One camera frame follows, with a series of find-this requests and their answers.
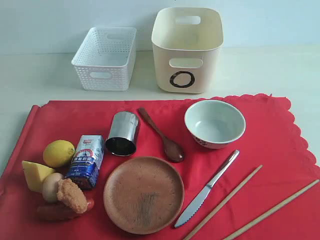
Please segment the fried chicken nugget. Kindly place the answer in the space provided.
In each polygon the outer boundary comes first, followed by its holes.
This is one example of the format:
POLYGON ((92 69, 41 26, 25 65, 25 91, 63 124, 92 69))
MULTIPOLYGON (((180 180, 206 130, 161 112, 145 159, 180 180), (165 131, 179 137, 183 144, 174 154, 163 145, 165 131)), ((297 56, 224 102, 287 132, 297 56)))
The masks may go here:
POLYGON ((57 200, 64 203, 77 214, 83 214, 88 209, 87 199, 83 191, 71 179, 61 179, 57 182, 57 200))

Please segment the white ceramic bowl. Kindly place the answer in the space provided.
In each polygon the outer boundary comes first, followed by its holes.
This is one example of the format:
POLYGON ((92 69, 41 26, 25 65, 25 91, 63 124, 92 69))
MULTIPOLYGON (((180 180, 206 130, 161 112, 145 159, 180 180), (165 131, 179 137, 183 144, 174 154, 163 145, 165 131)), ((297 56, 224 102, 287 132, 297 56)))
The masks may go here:
POLYGON ((184 114, 184 123, 193 139, 208 149, 222 149, 242 137, 246 130, 243 114, 221 100, 201 100, 184 114))

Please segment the red scalloped table cloth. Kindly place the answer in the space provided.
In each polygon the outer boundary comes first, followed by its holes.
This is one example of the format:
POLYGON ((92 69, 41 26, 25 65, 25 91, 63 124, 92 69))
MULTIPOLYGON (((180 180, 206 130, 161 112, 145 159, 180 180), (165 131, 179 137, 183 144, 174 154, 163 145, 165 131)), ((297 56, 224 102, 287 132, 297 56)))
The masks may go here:
POLYGON ((194 236, 220 240, 293 193, 319 179, 315 156, 294 123, 291 102, 265 94, 227 96, 224 102, 244 116, 242 137, 225 148, 211 150, 196 143, 184 115, 194 101, 50 101, 34 105, 0 179, 0 237, 3 240, 181 240, 254 169, 258 172, 194 236), (103 204, 107 177, 124 158, 106 154, 97 185, 88 191, 95 205, 84 216, 45 222, 36 216, 43 198, 28 189, 22 161, 42 163, 44 148, 55 140, 76 145, 83 135, 106 138, 115 113, 146 109, 155 124, 184 149, 185 159, 175 165, 185 189, 184 205, 198 194, 233 150, 239 156, 214 185, 198 212, 183 226, 135 235, 115 226, 103 204))

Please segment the shiny steel cup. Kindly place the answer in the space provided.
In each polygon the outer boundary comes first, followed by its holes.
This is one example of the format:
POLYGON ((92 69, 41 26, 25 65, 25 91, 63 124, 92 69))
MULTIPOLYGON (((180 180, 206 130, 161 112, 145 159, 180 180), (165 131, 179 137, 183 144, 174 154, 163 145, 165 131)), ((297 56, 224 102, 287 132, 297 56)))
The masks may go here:
POLYGON ((140 120, 130 111, 120 111, 113 116, 105 147, 116 156, 126 157, 137 150, 140 120))

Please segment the red sausage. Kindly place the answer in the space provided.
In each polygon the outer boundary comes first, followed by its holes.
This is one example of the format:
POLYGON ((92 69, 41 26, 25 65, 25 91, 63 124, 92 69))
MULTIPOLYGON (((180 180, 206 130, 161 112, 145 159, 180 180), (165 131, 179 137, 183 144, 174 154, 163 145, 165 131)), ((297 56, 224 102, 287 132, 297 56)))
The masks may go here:
MULTIPOLYGON (((92 198, 87 199, 87 210, 90 211, 95 205, 95 201, 92 198)), ((66 221, 77 218, 84 213, 76 213, 70 207, 64 203, 52 203, 41 205, 37 208, 36 214, 39 219, 49 222, 66 221)))

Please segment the right wooden chopstick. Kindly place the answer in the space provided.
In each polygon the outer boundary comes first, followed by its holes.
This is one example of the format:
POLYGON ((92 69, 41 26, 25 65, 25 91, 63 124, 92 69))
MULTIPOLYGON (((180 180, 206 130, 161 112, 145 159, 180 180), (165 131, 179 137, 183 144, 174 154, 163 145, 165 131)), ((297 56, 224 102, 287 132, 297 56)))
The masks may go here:
POLYGON ((311 182, 310 184, 308 184, 304 188, 300 189, 299 191, 295 192, 291 196, 287 197, 286 199, 284 199, 283 201, 281 201, 280 203, 278 203, 274 207, 270 208, 268 211, 264 212, 260 216, 256 217, 255 219, 253 219, 252 221, 250 221, 246 225, 242 226, 241 228, 239 228, 238 230, 236 230, 232 234, 228 235, 224 239, 225 240, 233 240, 236 237, 242 235, 244 232, 246 232, 247 230, 251 229, 253 226, 257 225, 258 223, 260 223, 261 221, 263 221, 264 219, 266 219, 270 215, 274 214, 279 209, 283 208, 285 205, 287 205, 291 201, 295 200, 297 197, 299 197, 300 195, 302 195, 303 193, 305 193, 306 191, 311 189, 313 186, 315 186, 319 182, 320 182, 319 179, 314 180, 313 182, 311 182))

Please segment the blue white milk carton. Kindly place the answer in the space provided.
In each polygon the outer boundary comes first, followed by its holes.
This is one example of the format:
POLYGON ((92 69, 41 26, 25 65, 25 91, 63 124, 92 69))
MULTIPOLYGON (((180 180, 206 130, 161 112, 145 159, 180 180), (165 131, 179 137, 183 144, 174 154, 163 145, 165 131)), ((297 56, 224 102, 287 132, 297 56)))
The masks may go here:
POLYGON ((104 139, 101 135, 82 135, 65 178, 79 188, 93 189, 104 158, 104 139))

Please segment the yellow lemon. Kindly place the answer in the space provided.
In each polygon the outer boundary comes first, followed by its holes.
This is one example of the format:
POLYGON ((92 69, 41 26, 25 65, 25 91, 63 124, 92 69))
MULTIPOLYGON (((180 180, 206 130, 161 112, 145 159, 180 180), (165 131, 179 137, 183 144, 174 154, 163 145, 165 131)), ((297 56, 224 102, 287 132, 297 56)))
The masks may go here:
POLYGON ((69 164, 75 154, 74 145, 66 140, 55 140, 48 144, 42 154, 44 163, 51 168, 69 164))

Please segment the brown wooden plate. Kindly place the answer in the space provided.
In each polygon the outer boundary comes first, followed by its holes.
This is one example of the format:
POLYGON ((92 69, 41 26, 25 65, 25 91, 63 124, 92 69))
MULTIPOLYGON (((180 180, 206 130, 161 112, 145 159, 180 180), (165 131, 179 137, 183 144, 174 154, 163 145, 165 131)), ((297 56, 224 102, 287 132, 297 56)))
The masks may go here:
POLYGON ((184 197, 182 177, 170 163, 158 157, 139 156, 123 162, 108 176, 103 204, 118 228, 147 235, 175 220, 184 197))

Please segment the left wooden chopstick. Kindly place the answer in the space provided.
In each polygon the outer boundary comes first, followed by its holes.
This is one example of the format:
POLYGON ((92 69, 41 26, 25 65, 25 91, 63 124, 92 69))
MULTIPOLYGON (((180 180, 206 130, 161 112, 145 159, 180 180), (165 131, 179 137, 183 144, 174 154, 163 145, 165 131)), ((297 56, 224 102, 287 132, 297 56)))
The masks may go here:
POLYGON ((190 240, 261 168, 259 165, 237 187, 235 187, 183 240, 190 240))

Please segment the yellow cheese wedge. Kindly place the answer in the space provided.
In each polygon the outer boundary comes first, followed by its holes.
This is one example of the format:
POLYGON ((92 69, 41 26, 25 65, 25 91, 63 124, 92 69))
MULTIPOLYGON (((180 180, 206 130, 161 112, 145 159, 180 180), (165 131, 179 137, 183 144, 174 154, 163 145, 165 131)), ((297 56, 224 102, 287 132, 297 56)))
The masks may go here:
POLYGON ((28 188, 37 193, 42 192, 45 178, 56 172, 51 167, 30 161, 22 161, 22 168, 28 188))

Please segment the white perforated plastic basket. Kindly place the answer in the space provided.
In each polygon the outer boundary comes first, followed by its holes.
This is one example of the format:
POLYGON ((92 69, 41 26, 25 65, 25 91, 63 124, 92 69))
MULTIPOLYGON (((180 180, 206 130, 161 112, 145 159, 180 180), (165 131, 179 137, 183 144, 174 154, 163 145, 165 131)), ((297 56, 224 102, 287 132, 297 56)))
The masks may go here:
POLYGON ((84 90, 127 91, 136 60, 134 27, 92 27, 73 57, 84 90))

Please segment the cream plastic bin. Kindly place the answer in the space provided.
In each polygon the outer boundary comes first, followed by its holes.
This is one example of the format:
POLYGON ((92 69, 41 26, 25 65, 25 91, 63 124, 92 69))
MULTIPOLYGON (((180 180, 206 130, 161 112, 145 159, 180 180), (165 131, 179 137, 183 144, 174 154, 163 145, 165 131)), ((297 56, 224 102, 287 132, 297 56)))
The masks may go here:
POLYGON ((162 90, 200 94, 209 88, 224 42, 217 11, 164 8, 156 15, 151 41, 156 83, 162 90))

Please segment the wooden chopstick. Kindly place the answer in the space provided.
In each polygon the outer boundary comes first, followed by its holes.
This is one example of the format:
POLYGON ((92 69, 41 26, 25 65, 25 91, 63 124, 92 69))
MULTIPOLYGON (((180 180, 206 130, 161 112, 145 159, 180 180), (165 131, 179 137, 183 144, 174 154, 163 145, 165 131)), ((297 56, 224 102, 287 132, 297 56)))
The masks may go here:
POLYGON ((259 165, 237 187, 235 187, 183 240, 190 240, 261 168, 259 165))
POLYGON ((287 197, 286 199, 284 199, 283 201, 281 201, 280 203, 278 203, 274 207, 270 208, 268 211, 264 212, 260 216, 256 217, 255 219, 253 219, 252 221, 250 221, 246 225, 242 226, 241 228, 239 228, 238 230, 236 230, 232 234, 228 235, 224 239, 225 240, 233 240, 236 237, 242 235, 244 232, 246 232, 247 230, 251 229, 253 226, 257 225, 258 223, 260 223, 261 221, 263 221, 264 219, 266 219, 270 215, 274 214, 279 209, 283 208, 285 205, 287 205, 291 201, 295 200, 297 197, 299 197, 300 195, 302 195, 303 193, 305 193, 306 191, 311 189, 313 186, 315 186, 319 182, 320 182, 319 179, 314 180, 313 182, 311 182, 310 184, 308 184, 304 188, 300 189, 299 191, 295 192, 291 196, 287 197))

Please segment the brown egg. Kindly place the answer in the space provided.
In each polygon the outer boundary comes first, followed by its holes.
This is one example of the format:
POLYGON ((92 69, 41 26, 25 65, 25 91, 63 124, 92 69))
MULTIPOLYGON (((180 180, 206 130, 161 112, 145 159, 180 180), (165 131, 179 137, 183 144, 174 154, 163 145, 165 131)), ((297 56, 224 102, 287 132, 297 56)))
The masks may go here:
POLYGON ((55 203, 58 201, 58 181, 63 180, 64 176, 61 173, 55 172, 48 175, 42 184, 42 197, 48 203, 55 203))

